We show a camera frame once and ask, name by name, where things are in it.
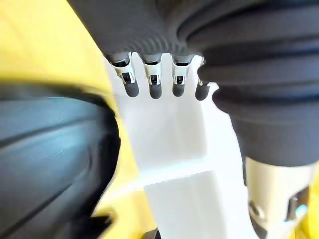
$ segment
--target yellow object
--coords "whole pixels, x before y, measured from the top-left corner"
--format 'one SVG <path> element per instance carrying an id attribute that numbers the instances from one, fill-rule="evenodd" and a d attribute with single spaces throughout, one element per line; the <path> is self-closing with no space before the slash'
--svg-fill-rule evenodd
<path id="1" fill-rule="evenodd" d="M 0 0 L 0 31 L 2 82 L 76 85 L 103 96 L 116 111 L 103 56 L 65 0 Z M 118 117 L 117 122 L 118 165 L 94 214 L 114 216 L 102 238 L 140 239 L 156 225 L 142 188 L 118 193 L 134 183 L 138 170 Z"/>

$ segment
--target robotic hand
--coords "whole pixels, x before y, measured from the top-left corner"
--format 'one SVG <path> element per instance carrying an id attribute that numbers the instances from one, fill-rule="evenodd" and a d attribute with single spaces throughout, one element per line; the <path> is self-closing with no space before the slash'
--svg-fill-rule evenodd
<path id="1" fill-rule="evenodd" d="M 128 52 L 141 55 L 153 98 L 162 53 L 173 56 L 176 96 L 192 55 L 205 58 L 196 97 L 218 84 L 213 101 L 238 138 L 254 229 L 260 238 L 288 233 L 307 211 L 319 159 L 319 1 L 69 2 L 131 97 L 138 87 Z"/>

